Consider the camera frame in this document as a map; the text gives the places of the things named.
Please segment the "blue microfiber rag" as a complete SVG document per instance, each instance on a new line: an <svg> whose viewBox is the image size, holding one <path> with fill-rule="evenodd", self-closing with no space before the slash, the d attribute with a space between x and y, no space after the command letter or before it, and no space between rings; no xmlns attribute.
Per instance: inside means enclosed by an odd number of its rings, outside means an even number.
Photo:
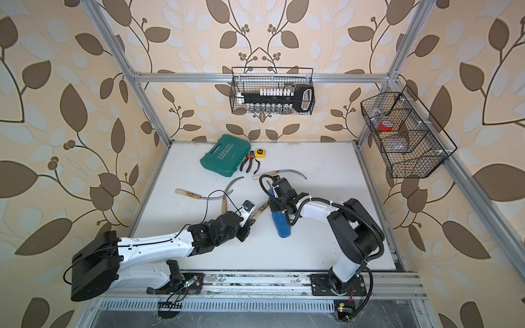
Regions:
<svg viewBox="0 0 525 328"><path fill-rule="evenodd" d="M272 220L277 229L278 235L281 238L288 238L291 236L291 227L287 224L285 214L280 210L280 207L276 202L272 200L274 198L273 189L269 188L269 206L272 212Z"/></svg>

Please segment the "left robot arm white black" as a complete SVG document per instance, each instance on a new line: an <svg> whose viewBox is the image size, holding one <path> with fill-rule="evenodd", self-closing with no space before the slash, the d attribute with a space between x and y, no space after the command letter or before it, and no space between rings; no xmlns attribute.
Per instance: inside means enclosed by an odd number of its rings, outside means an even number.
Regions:
<svg viewBox="0 0 525 328"><path fill-rule="evenodd" d="M231 239L243 242L254 222L248 214L228 211L170 235L140 239L104 232L72 258L71 300L87 301L113 288L144 287L154 295L184 291L200 276L186 278L180 258L209 253Z"/></svg>

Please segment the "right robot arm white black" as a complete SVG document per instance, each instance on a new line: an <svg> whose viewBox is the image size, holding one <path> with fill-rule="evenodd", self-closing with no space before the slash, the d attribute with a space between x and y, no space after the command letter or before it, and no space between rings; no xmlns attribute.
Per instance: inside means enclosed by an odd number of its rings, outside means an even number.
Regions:
<svg viewBox="0 0 525 328"><path fill-rule="evenodd" d="M361 272L366 271L370 261L383 256L384 232L362 204L354 198L342 204L308 193L297 193L287 179L280 176L262 175L258 181L271 180L269 196L270 205L283 213L289 227L298 223L299 219L316 219L326 222L342 252L339 259L329 270L329 283L337 293L343 290Z"/></svg>

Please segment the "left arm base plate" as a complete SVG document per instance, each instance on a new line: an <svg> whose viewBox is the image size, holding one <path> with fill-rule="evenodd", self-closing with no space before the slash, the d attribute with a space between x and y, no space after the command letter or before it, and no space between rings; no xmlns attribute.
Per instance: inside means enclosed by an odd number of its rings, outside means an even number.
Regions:
<svg viewBox="0 0 525 328"><path fill-rule="evenodd" d="M148 287L146 293L148 295L171 295L184 294L186 291L202 290L204 273L182 273L178 276L170 276L167 283L160 288Z"/></svg>

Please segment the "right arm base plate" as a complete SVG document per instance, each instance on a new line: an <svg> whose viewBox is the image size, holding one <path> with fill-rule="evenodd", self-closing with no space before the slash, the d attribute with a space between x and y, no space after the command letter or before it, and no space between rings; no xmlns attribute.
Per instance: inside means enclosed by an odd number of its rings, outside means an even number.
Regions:
<svg viewBox="0 0 525 328"><path fill-rule="evenodd" d="M317 273L309 276L314 296L364 297L367 289L361 276L354 276L347 282L340 282L329 273Z"/></svg>

